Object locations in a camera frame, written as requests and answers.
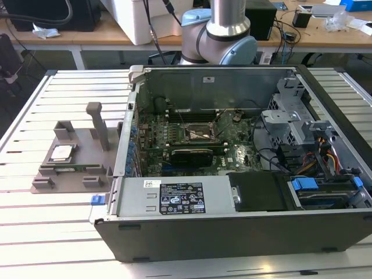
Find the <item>sticker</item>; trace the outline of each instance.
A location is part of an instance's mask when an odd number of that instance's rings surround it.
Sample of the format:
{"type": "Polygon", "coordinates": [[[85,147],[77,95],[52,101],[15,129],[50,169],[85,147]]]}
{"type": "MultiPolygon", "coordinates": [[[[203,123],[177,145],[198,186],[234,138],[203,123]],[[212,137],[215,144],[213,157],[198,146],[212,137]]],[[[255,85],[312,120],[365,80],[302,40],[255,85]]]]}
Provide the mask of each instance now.
{"type": "Polygon", "coordinates": [[[214,77],[204,77],[203,83],[214,83],[214,77]]]}
{"type": "Polygon", "coordinates": [[[72,173],[75,171],[73,168],[65,168],[65,169],[54,169],[56,173],[72,173]]]}
{"type": "Polygon", "coordinates": [[[160,184],[159,201],[163,215],[206,212],[202,183],[160,184]]]}
{"type": "Polygon", "coordinates": [[[159,188],[161,183],[161,180],[145,180],[144,188],[159,188]]]}
{"type": "Polygon", "coordinates": [[[72,151],[72,145],[59,145],[53,150],[51,159],[63,159],[66,160],[70,157],[72,151]]]}

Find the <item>workbench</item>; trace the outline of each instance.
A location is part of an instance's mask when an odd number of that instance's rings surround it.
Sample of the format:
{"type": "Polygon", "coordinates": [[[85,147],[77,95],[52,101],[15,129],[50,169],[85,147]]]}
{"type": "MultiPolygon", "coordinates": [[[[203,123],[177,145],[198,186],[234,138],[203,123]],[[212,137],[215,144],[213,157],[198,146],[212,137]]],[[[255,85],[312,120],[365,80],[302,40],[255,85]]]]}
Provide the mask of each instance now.
{"type": "MultiPolygon", "coordinates": [[[[295,10],[304,2],[285,0],[288,10],[295,10]]],[[[321,4],[323,0],[309,0],[307,5],[321,4]]],[[[277,12],[277,19],[284,12],[277,12]]],[[[371,20],[372,12],[349,13],[358,19],[371,20]]],[[[283,16],[282,21],[292,24],[294,13],[283,16]]],[[[367,34],[350,29],[348,32],[340,31],[328,33],[323,27],[324,19],[311,18],[307,28],[300,28],[301,41],[296,44],[293,52],[331,52],[331,53],[372,53],[372,38],[367,34]]],[[[104,12],[102,20],[94,32],[63,31],[60,37],[43,40],[37,38],[32,32],[17,32],[15,36],[29,50],[70,51],[74,57],[78,70],[84,70],[82,51],[155,51],[154,44],[133,45],[121,28],[116,24],[110,14],[104,12]]],[[[286,31],[294,31],[290,27],[284,27],[286,31]]],[[[4,20],[0,20],[0,33],[10,36],[15,48],[23,50],[10,34],[4,20]]],[[[182,37],[170,36],[159,39],[162,51],[180,51],[182,37]]],[[[258,42],[258,51],[263,52],[260,64],[268,64],[269,57],[277,50],[280,44],[280,32],[274,28],[268,41],[258,42]]]]}
{"type": "MultiPolygon", "coordinates": [[[[372,121],[372,108],[364,104],[371,102],[366,92],[345,73],[310,70],[340,109],[347,110],[350,122],[364,124],[361,134],[371,144],[367,121],[372,121]],[[359,118],[354,110],[361,110],[359,118]]],[[[93,128],[85,108],[88,102],[101,102],[107,126],[117,127],[126,113],[128,84],[128,70],[51,73],[0,140],[1,278],[302,278],[316,273],[313,278],[371,278],[372,236],[345,252],[124,264],[115,261],[91,224],[106,210],[90,206],[93,194],[31,194],[57,121],[93,128]]],[[[187,241],[196,237],[197,230],[187,241]]]]}

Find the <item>plastic bag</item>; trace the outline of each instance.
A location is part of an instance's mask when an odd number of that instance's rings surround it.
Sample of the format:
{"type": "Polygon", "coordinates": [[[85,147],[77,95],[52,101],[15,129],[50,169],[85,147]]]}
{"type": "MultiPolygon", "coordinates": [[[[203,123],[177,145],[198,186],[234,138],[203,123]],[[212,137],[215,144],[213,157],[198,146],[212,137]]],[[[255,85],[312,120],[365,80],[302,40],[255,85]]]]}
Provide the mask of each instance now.
{"type": "Polygon", "coordinates": [[[36,26],[35,23],[33,23],[33,25],[34,25],[33,33],[39,38],[46,40],[47,38],[60,36],[57,29],[41,28],[41,27],[36,26]]]}
{"type": "Polygon", "coordinates": [[[349,30],[346,26],[346,20],[348,18],[348,13],[343,10],[341,12],[335,13],[333,17],[328,17],[324,21],[324,28],[328,32],[334,32],[339,30],[349,30]]]}

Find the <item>motherboard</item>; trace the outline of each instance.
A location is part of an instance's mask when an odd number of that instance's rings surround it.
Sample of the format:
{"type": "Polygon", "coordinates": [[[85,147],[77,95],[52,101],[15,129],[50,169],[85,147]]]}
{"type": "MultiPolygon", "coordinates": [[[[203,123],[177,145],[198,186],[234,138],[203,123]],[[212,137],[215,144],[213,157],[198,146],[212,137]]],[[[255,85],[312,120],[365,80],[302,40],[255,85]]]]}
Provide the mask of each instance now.
{"type": "Polygon", "coordinates": [[[218,176],[262,170],[251,143],[254,118],[237,111],[222,113],[218,121],[188,122],[181,115],[181,121],[174,118],[140,115],[138,145],[144,177],[218,176]]]}

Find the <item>computer tower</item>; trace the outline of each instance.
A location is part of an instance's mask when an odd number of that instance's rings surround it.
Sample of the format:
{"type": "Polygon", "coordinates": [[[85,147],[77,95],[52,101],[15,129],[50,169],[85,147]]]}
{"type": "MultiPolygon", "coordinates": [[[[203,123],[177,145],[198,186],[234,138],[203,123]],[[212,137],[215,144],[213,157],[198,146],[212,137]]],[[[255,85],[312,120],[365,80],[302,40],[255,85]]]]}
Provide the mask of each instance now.
{"type": "MultiPolygon", "coordinates": [[[[68,15],[65,0],[3,0],[6,10],[10,14],[33,16],[40,19],[62,20],[68,15]]],[[[37,23],[43,28],[57,28],[58,30],[73,30],[92,32],[101,18],[99,0],[70,0],[73,18],[67,24],[54,26],[37,23]]],[[[12,20],[17,31],[31,31],[32,22],[12,20]]]]}

